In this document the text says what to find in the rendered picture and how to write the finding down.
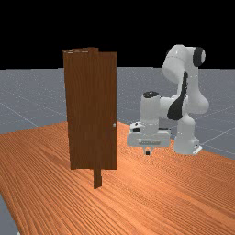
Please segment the brown wooden door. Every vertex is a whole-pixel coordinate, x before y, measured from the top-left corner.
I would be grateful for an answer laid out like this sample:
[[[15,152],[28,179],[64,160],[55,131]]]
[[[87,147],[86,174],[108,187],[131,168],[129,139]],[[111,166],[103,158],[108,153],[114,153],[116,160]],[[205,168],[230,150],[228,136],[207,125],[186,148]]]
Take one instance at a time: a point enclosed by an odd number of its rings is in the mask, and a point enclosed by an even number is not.
[[[117,168],[117,55],[97,48],[63,52],[70,167],[94,172]]]

